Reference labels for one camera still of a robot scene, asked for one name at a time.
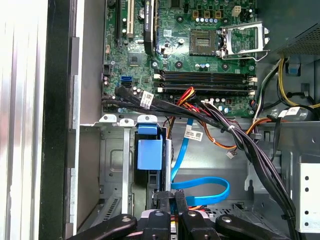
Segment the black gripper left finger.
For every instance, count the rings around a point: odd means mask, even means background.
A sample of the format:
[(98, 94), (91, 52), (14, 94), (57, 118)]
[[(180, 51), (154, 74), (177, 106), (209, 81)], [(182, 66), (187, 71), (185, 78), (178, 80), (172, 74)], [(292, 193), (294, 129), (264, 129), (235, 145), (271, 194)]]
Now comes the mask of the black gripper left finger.
[(170, 191), (156, 193), (156, 208), (142, 212), (140, 219), (119, 214), (78, 233), (71, 240), (169, 240), (171, 234)]

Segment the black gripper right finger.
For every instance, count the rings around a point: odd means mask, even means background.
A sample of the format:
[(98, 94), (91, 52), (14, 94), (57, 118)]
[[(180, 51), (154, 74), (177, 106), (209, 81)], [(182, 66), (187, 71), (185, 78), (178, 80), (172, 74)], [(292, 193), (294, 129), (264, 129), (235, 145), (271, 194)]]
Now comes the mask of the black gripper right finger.
[(223, 214), (212, 222), (203, 211), (187, 206), (182, 190), (174, 193), (179, 240), (285, 240), (287, 237), (243, 220)]

